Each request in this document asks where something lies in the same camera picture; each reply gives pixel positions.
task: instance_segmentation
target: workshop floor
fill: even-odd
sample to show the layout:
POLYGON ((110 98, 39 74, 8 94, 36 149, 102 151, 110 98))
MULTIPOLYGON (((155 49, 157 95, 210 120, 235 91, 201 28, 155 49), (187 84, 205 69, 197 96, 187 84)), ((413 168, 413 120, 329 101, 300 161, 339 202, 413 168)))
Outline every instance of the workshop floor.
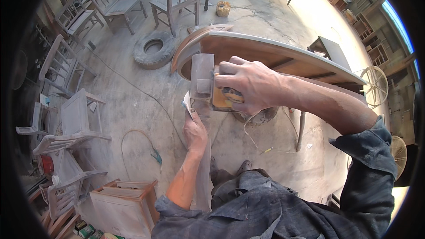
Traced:
MULTIPOLYGON (((82 87, 107 102, 101 107, 102 128, 112 136, 111 142, 93 140, 88 143, 87 156, 93 165, 108 171, 106 176, 95 178, 93 185, 98 187, 117 178, 131 181, 157 179, 156 193, 159 197, 165 194, 186 154, 180 140, 183 140, 181 127, 184 122, 181 100, 188 91, 189 82, 177 72, 170 75, 170 63, 160 69, 146 71, 133 59, 135 42, 155 27, 149 1, 143 0, 147 19, 141 12, 130 14, 130 18, 136 17, 133 23, 135 35, 131 36, 126 28, 112 34, 107 25, 101 28, 97 24, 85 37, 85 42, 91 40, 96 45, 95 52, 119 74, 87 49, 78 55, 98 73, 94 84, 93 78, 86 74, 82 87), (156 98, 164 109, 139 89, 156 98), (131 129, 141 129, 149 135, 162 157, 162 173, 159 164, 151 157, 152 148, 145 136, 131 132, 122 139, 131 129)), ((233 24, 233 32, 278 40, 303 49, 321 35, 341 46, 353 72, 371 64, 352 27, 327 0, 292 0, 289 6, 286 0, 224 0, 232 6, 227 18, 216 16, 215 4, 218 1, 210 0, 212 6, 207 12, 201 7, 199 27, 233 24)), ((188 16, 177 24, 176 46, 188 35, 187 28, 194 26, 194 17, 188 16)), ((157 30, 169 32, 169 28, 161 23, 157 30)), ((53 105, 64 101, 63 98, 52 98, 53 105)), ((287 108, 282 108, 272 121, 258 127, 247 126, 247 132, 258 144, 258 149, 245 135, 243 124, 232 114, 213 112, 211 153, 219 168, 230 173, 235 173, 244 160, 251 160, 253 167, 265 169, 274 180, 297 190, 301 198, 321 202, 322 198, 343 186, 348 156, 328 143, 328 138, 337 137, 338 132, 309 113, 306 114, 301 150, 286 153, 295 151, 298 137, 284 111, 289 113, 287 108), (273 147, 273 152, 260 155, 270 147, 273 147)), ((388 109, 384 106, 375 111, 388 116, 388 109)), ((299 115, 298 110, 289 114, 297 128, 299 115)), ((83 218, 96 226, 98 221, 91 201, 87 200, 79 208, 83 218)))

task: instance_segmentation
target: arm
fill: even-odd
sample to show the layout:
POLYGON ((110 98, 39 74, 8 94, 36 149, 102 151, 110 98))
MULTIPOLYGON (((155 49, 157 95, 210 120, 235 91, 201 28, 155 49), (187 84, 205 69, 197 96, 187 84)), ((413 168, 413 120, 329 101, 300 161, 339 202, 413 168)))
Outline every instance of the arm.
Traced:
POLYGON ((273 106, 288 106, 310 112, 332 125, 342 135, 354 134, 371 128, 377 115, 358 99, 296 77, 280 75, 263 63, 231 57, 220 63, 217 86, 231 87, 245 98, 233 109, 255 114, 273 106))
POLYGON ((177 172, 165 194, 176 205, 189 210, 195 189, 196 173, 199 162, 204 155, 208 141, 207 130, 202 124, 195 109, 191 110, 193 120, 186 111, 186 121, 183 126, 183 135, 187 142, 188 152, 183 165, 177 172))

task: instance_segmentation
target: forearm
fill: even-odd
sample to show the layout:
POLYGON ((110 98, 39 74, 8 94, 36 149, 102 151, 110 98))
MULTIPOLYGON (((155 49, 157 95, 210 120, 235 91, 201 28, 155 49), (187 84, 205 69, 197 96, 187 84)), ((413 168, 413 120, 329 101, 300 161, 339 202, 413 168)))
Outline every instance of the forearm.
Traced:
POLYGON ((169 200, 178 206, 189 210, 195 189, 196 173, 202 156, 189 151, 183 165, 177 172, 165 194, 169 200))
POLYGON ((377 115, 348 94, 283 75, 279 76, 278 84, 281 94, 284 94, 277 97, 279 106, 312 113, 342 135, 360 133, 376 122, 377 115))

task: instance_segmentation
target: wooden box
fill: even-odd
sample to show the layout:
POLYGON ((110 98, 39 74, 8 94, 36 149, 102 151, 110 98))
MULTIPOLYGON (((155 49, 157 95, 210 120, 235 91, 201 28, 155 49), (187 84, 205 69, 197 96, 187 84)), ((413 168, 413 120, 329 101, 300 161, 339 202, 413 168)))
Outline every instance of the wooden box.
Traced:
POLYGON ((155 210, 158 183, 112 181, 90 192, 93 206, 102 223, 101 230, 125 238, 150 238, 159 219, 155 210))

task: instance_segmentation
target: chair seat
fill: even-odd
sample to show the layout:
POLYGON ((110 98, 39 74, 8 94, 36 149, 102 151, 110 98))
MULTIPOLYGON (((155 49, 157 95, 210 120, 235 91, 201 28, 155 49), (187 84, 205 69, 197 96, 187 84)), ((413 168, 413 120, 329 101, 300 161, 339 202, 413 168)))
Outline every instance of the chair seat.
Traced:
POLYGON ((104 10, 105 16, 124 15, 141 0, 118 0, 104 10))
MULTIPOLYGON (((164 12, 167 11, 167 0, 152 0, 150 3, 164 12)), ((178 4, 178 0, 171 0, 171 3, 171 5, 174 7, 178 4)))
POLYGON ((94 15, 94 10, 86 10, 84 13, 81 14, 80 17, 72 24, 72 26, 68 29, 68 33, 71 35, 75 35, 78 33, 78 29, 81 27, 81 25, 85 25, 86 22, 94 15))

